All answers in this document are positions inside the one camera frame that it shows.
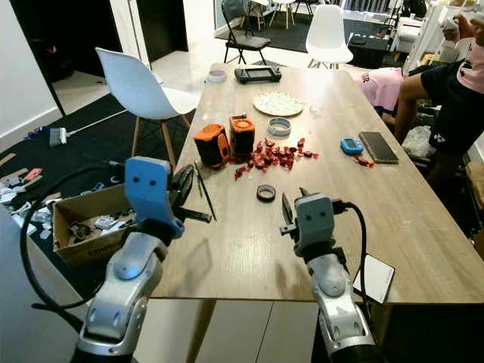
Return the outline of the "wooden table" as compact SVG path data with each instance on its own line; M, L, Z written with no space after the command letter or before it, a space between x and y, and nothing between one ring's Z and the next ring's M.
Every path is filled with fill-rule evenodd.
M208 83L191 131L227 125L245 113L256 125L257 141L268 138L268 118L253 107L266 92L288 93L304 104L280 143L294 146L305 138L318 159L299 159L291 170L252 170L238 180L235 165L205 169L217 221L185 222L183 236L167 250L153 297L312 301L306 264L295 256L293 239L279 231L281 204L257 200L257 187L271 185L290 200L302 187L361 209L368 252L396 269L387 308L484 305L483 260L345 70L283 68L278 83L239 84L233 77ZM343 154L341 139L360 141L359 132L380 132L398 165L360 166ZM374 162L366 148L360 156Z

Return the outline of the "pile of red wrapped candies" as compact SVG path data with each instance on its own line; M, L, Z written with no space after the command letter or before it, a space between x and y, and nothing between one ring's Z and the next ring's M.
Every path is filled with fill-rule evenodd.
M262 170L273 166L280 166L282 169L293 169L294 163L299 159L318 159L317 152L306 149L306 139L300 138L294 146L283 145L264 138L256 143L255 149L241 157L231 157L229 162L239 165L233 172L233 177L238 180L243 174L252 170Z

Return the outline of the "orange and black box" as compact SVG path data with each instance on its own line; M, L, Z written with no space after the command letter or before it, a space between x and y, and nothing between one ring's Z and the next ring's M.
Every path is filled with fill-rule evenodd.
M255 149L255 124L245 114L229 118L231 124L231 149L236 159L248 158Z
M210 123L193 136L200 160L204 166L220 169L231 155L227 130L218 123Z

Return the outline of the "blue round device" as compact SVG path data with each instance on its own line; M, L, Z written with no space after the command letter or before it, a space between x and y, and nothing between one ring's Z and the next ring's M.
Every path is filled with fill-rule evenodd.
M363 153L365 146L355 138L342 138L340 141L340 149L345 155L357 157Z

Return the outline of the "black rug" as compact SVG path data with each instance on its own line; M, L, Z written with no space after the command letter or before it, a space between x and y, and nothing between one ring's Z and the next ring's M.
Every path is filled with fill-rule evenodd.
M32 172L41 169L42 177L38 191L45 190L49 184L60 177L87 166L104 165L108 160L123 162L132 155L135 141L135 115L122 111L123 107L111 94L87 104L77 111L66 115L49 126L42 126L25 136L1 153L1 159L6 160L1 166L1 176L7 176L18 170L26 169ZM170 145L175 158L180 155L184 146L188 129L181 118L176 117L166 121L169 130ZM64 134L86 129L67 136L66 143L51 146L51 131L64 129ZM159 130L158 121L141 119L141 135L138 136L136 155L149 156L168 160L165 138ZM97 183L110 186L110 174L93 172L86 174L62 187L63 196L76 196L84 189L96 186Z

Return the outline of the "black phone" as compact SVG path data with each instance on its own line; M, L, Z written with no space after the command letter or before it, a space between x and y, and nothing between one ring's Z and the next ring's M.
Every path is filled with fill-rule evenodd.
M399 158L380 132L359 132L358 136L375 163L380 163L380 165L398 165L400 163Z

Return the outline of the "white round plate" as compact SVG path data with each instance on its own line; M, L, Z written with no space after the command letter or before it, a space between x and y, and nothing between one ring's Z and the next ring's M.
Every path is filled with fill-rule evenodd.
M253 107L270 116L287 117L300 114L304 104L288 93L266 92L253 99Z

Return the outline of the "white card with black rim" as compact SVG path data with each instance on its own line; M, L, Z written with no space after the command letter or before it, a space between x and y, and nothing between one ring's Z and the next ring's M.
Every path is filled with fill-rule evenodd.
M353 278L354 290L356 293L365 293L367 300L381 305L385 304L391 291L396 269L368 253L364 259L363 270L363 274L357 271Z

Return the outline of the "white chair with wooden legs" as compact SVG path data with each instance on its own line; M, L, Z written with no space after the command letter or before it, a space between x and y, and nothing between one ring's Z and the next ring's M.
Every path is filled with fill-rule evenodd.
M343 13L337 5L318 5L308 31L305 47L308 68L338 69L352 61L353 54L343 32Z
M176 166L178 157L174 154L174 143L166 122L173 118L180 119L185 129L189 130L191 122L187 115L196 110L200 97L163 87L155 73L135 56L103 48L96 48L95 51L99 56L110 93L125 110L135 115L132 156L136 155L138 143L141 141L141 121L158 121L166 146L167 159L172 166Z

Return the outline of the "cardboard box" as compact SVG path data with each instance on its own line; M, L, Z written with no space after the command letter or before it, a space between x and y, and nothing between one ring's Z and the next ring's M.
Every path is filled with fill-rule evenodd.
M93 222L129 209L124 184L60 200L53 205L53 252L70 268L107 262L123 245L124 228L104 234L94 228ZM87 238L77 240L70 231L73 224L85 225L92 231Z

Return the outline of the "clear plastic bag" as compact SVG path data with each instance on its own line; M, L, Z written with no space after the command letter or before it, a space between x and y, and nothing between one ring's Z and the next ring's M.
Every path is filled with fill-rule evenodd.
M431 135L431 126L416 126L405 136L402 149L410 157L428 159L436 152L430 144Z

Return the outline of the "black handheld controller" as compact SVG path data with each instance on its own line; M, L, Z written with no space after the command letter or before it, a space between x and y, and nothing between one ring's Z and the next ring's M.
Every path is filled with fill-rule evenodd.
M233 75L238 83L245 85L254 82L280 82L281 71L277 67L237 68Z

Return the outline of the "white floor mop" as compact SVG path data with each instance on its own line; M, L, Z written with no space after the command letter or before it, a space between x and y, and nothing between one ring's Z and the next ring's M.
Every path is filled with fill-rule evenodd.
M99 125L103 121L107 121L107 119L110 119L110 116L103 118L99 121L94 121L93 123L90 123L86 126L83 126L82 128L73 130L73 131L67 131L65 128L56 128L56 129L51 129L49 130L49 146L51 147L56 147L62 144L66 144L68 142L68 138L70 136L73 136L75 134L79 134L79 132L87 130L93 126Z

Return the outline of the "black folding chair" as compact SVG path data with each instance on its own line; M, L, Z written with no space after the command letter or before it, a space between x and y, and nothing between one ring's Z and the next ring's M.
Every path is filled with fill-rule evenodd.
M220 9L222 18L227 24L228 38L225 43L225 53L222 55L222 62L225 64L238 60L239 64L246 64L245 51L259 53L262 61L257 64L269 65L262 53L266 46L269 46L270 39L259 37L253 31L252 24L247 22L246 0L221 0Z

